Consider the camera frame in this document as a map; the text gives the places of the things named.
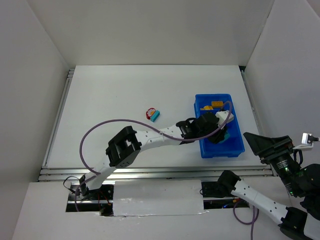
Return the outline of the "yellow lego brick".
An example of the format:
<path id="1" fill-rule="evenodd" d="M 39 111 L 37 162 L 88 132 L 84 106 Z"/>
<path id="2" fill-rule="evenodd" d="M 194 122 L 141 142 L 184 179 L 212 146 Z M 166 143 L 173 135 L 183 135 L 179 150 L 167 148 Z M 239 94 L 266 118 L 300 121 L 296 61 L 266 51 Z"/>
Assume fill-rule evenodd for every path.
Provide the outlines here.
<path id="1" fill-rule="evenodd" d="M 201 111 L 211 111 L 213 109 L 214 108 L 211 105 L 206 105 L 206 106 L 200 108 Z"/>

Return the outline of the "orange lego brick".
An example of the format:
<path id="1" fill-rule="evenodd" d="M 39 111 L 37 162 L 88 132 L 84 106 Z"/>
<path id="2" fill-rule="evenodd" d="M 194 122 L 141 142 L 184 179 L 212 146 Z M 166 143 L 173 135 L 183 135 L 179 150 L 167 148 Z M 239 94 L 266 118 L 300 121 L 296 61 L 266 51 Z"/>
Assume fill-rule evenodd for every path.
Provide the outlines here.
<path id="1" fill-rule="evenodd" d="M 211 107 L 213 109 L 215 108 L 222 108 L 224 106 L 224 102 L 223 101 L 212 101 L 211 102 Z"/>

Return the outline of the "red flower lego piece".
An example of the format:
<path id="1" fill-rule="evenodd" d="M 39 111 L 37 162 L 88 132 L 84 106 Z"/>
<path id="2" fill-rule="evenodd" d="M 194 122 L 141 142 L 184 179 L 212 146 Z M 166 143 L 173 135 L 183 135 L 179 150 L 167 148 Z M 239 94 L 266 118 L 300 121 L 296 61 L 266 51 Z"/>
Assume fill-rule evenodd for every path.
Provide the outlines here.
<path id="1" fill-rule="evenodd" d="M 149 109 L 145 112 L 146 118 L 147 118 L 148 120 L 150 120 L 151 117 L 153 116 L 153 114 L 154 114 L 155 112 L 156 112 L 156 109 L 155 109 L 155 108 L 153 108 L 153 107 L 149 108 Z"/>

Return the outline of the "light blue oval lego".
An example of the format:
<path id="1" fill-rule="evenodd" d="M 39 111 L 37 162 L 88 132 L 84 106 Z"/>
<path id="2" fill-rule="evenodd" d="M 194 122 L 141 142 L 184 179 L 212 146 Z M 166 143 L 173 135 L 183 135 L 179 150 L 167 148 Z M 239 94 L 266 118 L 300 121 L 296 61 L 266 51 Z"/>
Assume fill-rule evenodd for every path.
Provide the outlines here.
<path id="1" fill-rule="evenodd" d="M 226 133 L 224 134 L 224 139 L 221 140 L 219 143 L 220 143 L 220 144 L 224 143 L 226 140 L 229 139 L 229 137 L 230 137 L 230 134 L 229 134 L 228 132 L 226 132 Z"/>

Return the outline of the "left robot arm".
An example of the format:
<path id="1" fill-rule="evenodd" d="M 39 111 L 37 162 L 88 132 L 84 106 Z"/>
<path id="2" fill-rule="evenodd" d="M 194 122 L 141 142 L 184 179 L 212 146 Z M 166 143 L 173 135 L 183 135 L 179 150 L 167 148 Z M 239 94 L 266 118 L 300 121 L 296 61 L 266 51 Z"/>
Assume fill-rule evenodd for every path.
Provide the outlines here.
<path id="1" fill-rule="evenodd" d="M 176 124 L 156 129 L 144 124 L 145 131 L 134 130 L 131 125 L 124 127 L 107 145 L 104 158 L 79 180 L 78 192 L 83 197 L 98 192 L 103 182 L 116 169 L 129 167 L 138 154 L 146 150 L 163 146 L 179 146 L 208 139 L 217 144 L 224 141 L 227 124 L 234 120 L 229 110 L 217 113 L 207 112 L 197 118 L 188 118 Z"/>

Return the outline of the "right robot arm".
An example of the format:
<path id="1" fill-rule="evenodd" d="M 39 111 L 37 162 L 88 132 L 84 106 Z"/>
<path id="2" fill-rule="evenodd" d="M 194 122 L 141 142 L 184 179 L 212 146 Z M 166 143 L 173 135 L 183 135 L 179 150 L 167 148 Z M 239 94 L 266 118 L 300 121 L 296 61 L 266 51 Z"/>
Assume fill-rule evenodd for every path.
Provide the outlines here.
<path id="1" fill-rule="evenodd" d="M 232 195 L 246 201 L 268 216 L 279 230 L 292 240 L 318 240 L 320 238 L 320 165 L 303 164 L 303 151 L 311 150 L 319 137 L 303 133 L 301 143 L 292 139 L 266 137 L 246 132 L 244 137 L 260 162 L 271 166 L 279 180 L 263 182 L 241 178 L 230 170 L 222 172 L 217 185 L 222 196 Z"/>

